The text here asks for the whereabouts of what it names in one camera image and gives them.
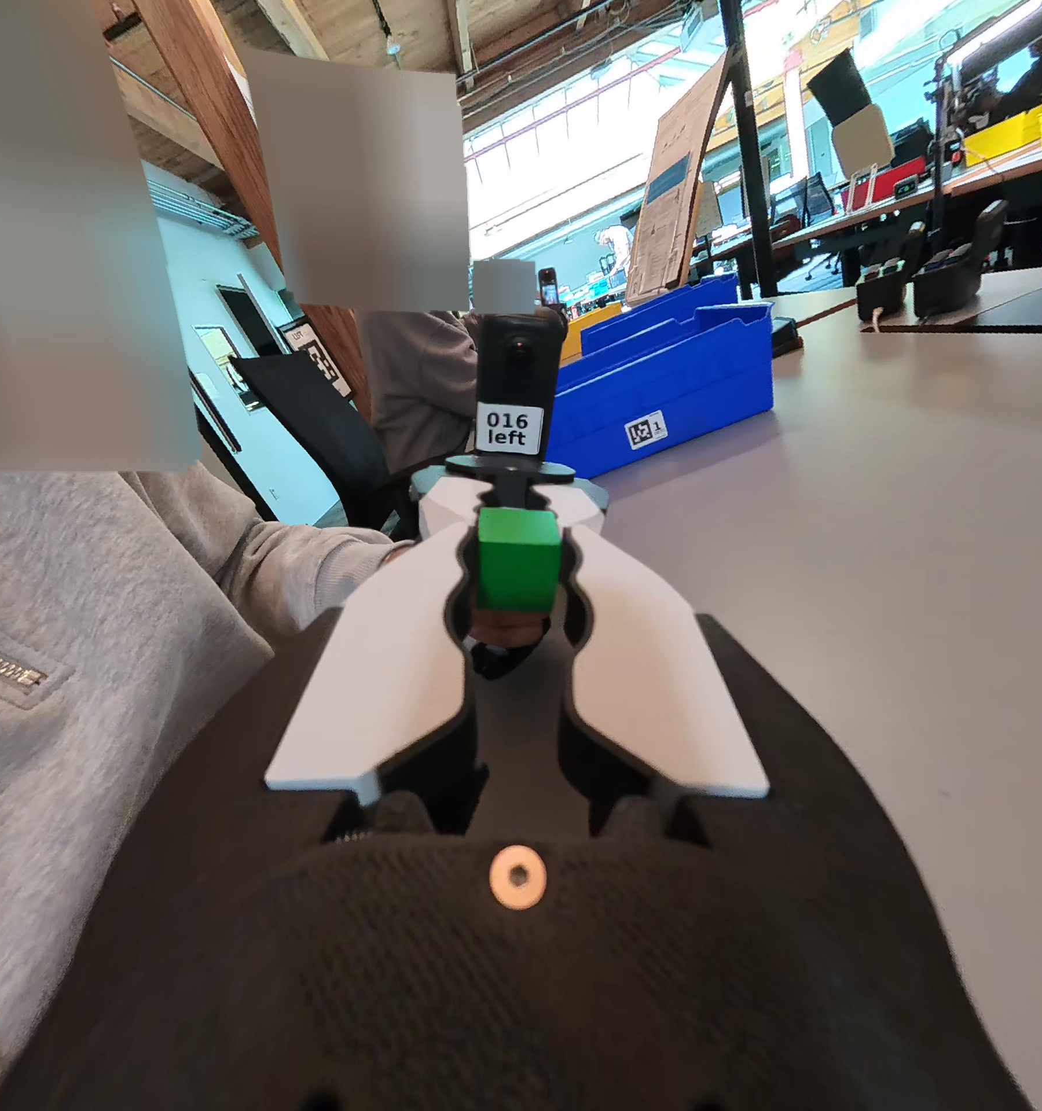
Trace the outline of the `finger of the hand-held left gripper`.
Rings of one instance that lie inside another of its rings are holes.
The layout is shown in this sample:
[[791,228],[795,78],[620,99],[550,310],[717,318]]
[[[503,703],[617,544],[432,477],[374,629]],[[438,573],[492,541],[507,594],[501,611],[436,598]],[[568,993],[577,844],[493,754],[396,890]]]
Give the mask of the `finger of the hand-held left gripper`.
[[538,483],[533,493],[547,502],[548,511],[557,517],[557,528],[589,529],[601,532],[607,521],[607,489],[591,481]]
[[449,526],[475,524],[489,482],[460,474],[419,476],[419,538],[428,540]]

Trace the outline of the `black charging dock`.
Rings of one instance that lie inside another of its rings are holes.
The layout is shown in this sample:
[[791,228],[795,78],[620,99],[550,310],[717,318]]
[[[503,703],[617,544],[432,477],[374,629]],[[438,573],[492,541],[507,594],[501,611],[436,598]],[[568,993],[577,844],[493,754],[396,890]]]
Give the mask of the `black charging dock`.
[[931,257],[912,277],[913,311],[920,320],[954,313],[976,296],[988,258],[996,252],[1009,203],[996,200],[976,216],[973,237]]
[[856,313],[862,326],[902,312],[906,284],[921,266],[926,242],[926,222],[919,220],[894,244],[891,256],[862,267],[856,282]]

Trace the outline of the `labelled blue plastic bin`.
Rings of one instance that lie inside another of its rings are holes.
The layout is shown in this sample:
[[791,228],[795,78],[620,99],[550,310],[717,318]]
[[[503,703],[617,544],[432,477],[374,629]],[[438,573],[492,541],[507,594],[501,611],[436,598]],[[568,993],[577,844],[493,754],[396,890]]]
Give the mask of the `labelled blue plastic bin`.
[[567,367],[547,458],[597,478],[772,410],[772,309],[701,307]]

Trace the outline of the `black metal pole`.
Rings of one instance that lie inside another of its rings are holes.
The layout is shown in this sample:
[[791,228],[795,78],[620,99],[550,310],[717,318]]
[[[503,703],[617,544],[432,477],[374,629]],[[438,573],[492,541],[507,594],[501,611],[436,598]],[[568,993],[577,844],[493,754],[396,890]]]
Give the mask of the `black metal pole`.
[[728,57],[727,81],[735,107],[742,183],[750,219],[750,241],[739,254],[741,290],[743,297],[751,297],[751,286],[755,281],[761,297],[773,298],[778,296],[777,269],[750,76],[747,26],[740,1],[720,1],[719,11]]

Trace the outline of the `person's grey sweatshirt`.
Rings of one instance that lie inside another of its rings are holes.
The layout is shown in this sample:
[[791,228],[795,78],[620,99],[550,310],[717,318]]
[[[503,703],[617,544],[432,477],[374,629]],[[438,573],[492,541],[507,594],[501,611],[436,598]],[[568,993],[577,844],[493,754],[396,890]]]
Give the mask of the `person's grey sweatshirt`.
[[203,466],[0,473],[0,1082],[157,780],[273,654],[217,580],[258,521]]

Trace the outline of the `framed marker sign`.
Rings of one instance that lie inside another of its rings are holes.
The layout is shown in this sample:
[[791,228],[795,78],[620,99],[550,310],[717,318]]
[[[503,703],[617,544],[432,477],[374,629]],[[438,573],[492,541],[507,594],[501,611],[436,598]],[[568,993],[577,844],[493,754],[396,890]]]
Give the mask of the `framed marker sign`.
[[345,377],[335,364],[334,358],[328,353],[328,349],[309,319],[301,317],[287,326],[279,326],[278,332],[291,352],[294,354],[303,352],[311,359],[325,381],[335,389],[339,396],[345,399],[352,396],[351,386],[347,383]]

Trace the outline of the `wooden support beam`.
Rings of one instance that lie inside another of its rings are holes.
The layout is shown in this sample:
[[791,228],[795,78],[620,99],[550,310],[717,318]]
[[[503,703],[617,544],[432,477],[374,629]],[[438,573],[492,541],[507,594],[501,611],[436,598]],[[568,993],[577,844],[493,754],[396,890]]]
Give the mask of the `wooden support beam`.
[[[248,216],[278,268],[289,276],[278,243],[250,89],[214,7],[208,1],[137,1],[136,7]],[[305,303],[301,293],[294,297],[351,387],[358,410],[365,419],[371,418],[371,390],[353,313]]]

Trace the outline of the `red plastic bin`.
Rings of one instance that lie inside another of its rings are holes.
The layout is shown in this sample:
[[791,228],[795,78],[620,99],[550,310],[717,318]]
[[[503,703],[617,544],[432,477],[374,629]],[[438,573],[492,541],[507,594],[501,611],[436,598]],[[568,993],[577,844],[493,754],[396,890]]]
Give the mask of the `red plastic bin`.
[[843,211],[852,212],[891,198],[908,196],[920,186],[929,172],[926,158],[916,157],[889,166],[875,174],[856,176],[842,191]]

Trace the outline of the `black office chair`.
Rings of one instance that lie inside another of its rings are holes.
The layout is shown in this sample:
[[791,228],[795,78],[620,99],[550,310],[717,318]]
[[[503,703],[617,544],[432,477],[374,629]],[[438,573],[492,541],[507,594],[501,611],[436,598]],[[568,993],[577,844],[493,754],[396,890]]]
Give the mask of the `black office chair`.
[[319,466],[348,526],[382,531],[395,517],[392,539],[417,537],[409,477],[391,472],[375,430],[309,356],[233,356],[231,366]]

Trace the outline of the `person's left forearm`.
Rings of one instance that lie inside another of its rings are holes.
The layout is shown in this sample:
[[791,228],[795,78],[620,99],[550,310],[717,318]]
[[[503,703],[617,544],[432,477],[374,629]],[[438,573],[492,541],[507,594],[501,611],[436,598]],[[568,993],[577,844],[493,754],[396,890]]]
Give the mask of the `person's left forearm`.
[[258,521],[217,580],[251,629],[273,645],[344,605],[412,546],[372,530]]

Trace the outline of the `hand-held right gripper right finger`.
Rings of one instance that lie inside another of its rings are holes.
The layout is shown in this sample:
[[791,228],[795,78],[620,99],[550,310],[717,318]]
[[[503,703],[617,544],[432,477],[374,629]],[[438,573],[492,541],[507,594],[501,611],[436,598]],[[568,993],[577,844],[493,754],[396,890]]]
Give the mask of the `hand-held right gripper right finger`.
[[764,765],[692,607],[591,529],[568,529],[564,544],[560,770],[591,820],[627,797],[663,815],[691,797],[765,798]]

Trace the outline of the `person's left hand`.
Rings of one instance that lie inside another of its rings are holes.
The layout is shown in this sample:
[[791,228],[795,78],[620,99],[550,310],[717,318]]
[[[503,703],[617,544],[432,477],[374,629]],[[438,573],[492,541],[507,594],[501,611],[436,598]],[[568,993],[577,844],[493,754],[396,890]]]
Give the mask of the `person's left hand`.
[[547,623],[547,613],[475,609],[468,637],[493,649],[527,649],[540,643]]

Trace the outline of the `black panel on stand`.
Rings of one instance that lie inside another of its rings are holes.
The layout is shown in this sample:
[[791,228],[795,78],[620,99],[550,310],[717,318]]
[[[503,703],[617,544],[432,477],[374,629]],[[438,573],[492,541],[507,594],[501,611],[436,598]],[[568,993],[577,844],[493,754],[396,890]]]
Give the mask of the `black panel on stand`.
[[893,143],[882,109],[872,100],[850,49],[839,52],[808,82],[831,128],[831,144],[846,178],[893,159]]

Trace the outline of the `green cube block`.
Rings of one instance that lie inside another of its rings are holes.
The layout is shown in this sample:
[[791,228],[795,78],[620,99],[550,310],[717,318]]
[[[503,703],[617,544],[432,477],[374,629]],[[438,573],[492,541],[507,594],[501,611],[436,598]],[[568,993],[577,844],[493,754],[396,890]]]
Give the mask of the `green cube block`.
[[483,507],[478,526],[475,608],[548,615],[557,603],[561,532],[550,510]]

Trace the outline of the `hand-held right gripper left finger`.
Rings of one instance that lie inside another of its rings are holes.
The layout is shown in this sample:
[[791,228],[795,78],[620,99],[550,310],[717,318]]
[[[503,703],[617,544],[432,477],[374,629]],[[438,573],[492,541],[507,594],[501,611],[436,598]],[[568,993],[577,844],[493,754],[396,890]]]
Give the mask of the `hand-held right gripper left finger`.
[[344,790],[367,807],[424,797],[475,772],[470,658],[471,528],[445,527],[383,565],[335,617],[269,765],[273,791]]

